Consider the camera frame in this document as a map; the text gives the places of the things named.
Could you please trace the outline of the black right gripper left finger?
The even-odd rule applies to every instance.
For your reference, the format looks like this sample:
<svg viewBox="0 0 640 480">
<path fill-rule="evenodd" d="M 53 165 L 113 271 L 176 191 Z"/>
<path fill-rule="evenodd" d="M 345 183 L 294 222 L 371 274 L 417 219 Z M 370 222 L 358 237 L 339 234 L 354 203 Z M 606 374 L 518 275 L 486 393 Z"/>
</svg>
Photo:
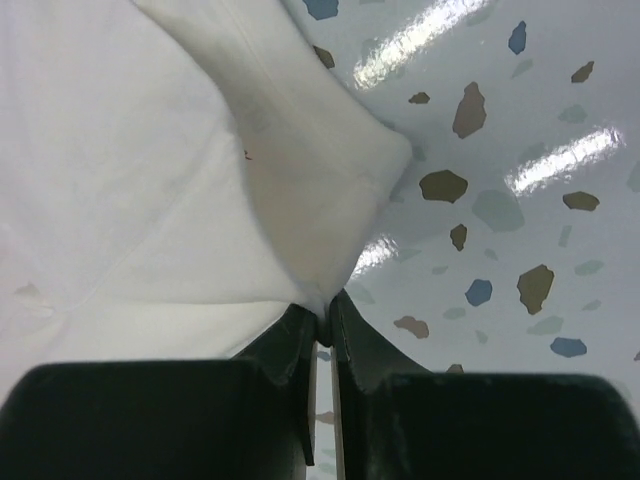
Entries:
<svg viewBox="0 0 640 480">
<path fill-rule="evenodd" d="M 49 364 L 1 409 L 5 479 L 302 479 L 316 318 L 299 306 L 228 360 Z"/>
</svg>

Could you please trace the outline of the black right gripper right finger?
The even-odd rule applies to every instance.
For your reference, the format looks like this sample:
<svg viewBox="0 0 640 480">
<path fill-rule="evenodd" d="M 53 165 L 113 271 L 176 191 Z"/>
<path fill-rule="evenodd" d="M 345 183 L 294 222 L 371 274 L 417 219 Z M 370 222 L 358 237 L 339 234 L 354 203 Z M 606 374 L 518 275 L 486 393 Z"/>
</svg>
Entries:
<svg viewBox="0 0 640 480">
<path fill-rule="evenodd" d="M 589 375 L 433 373 L 329 307 L 342 479 L 635 479 L 639 429 Z"/>
</svg>

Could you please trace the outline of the white t shirt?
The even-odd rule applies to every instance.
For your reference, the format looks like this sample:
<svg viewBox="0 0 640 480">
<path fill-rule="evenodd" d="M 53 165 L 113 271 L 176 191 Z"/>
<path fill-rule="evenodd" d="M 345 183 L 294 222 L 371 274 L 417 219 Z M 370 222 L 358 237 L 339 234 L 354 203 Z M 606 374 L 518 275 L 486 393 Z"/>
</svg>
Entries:
<svg viewBox="0 0 640 480">
<path fill-rule="evenodd" d="M 1 5 L 1 387 L 323 315 L 412 156 L 277 1 Z"/>
</svg>

